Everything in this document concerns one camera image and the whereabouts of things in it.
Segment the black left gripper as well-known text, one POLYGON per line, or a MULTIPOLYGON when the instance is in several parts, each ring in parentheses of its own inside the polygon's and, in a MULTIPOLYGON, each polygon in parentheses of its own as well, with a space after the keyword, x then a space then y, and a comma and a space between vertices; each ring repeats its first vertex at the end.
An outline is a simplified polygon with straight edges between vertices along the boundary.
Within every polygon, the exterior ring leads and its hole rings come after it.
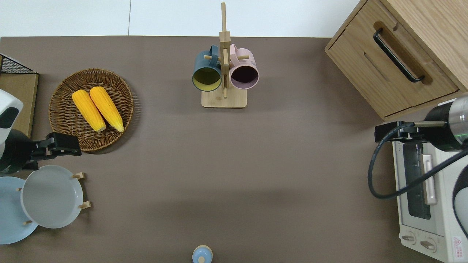
POLYGON ((31 152, 31 162, 51 160, 57 156, 82 155, 77 137, 64 133, 49 133, 44 140, 33 141, 33 146, 34 147, 31 152), (56 147, 55 152, 49 150, 49 146, 56 147))

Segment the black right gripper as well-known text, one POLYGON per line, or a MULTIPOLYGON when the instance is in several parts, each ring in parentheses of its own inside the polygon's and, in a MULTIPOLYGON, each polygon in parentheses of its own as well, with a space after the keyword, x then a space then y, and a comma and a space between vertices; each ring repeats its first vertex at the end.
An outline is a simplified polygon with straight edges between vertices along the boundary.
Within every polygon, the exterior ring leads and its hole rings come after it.
POLYGON ((376 143, 385 143, 385 142, 416 142, 416 141, 426 141, 426 137, 420 131, 420 128, 416 125, 414 126, 405 126, 398 129, 392 135, 388 132, 390 131, 390 124, 385 123, 375 127, 375 142, 376 143))

